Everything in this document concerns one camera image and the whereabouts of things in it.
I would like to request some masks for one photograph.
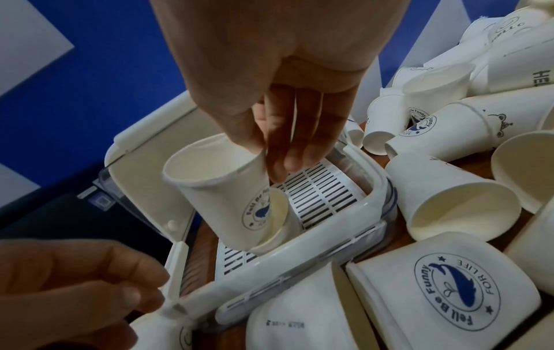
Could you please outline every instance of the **blue and white backdrop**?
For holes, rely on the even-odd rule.
[[[148,0],[30,3],[74,48],[0,96],[0,206],[101,161],[117,133],[185,89]],[[398,67],[422,65],[456,45],[471,21],[517,3],[412,0],[364,77],[353,117],[365,120]]]

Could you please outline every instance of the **whale illustration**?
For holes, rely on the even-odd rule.
[[[456,289],[460,295],[462,303],[467,307],[473,306],[475,303],[475,292],[477,292],[477,290],[472,279],[468,279],[460,270],[450,265],[429,264],[429,267],[437,269],[442,272],[443,275],[446,275],[446,271],[444,270],[444,268],[446,268],[454,279],[454,283],[456,284]]]
[[[263,208],[260,208],[258,210],[256,210],[256,212],[254,213],[254,215],[260,219],[264,218],[266,215],[267,215],[267,212],[269,212],[269,204],[266,205],[265,207]]]

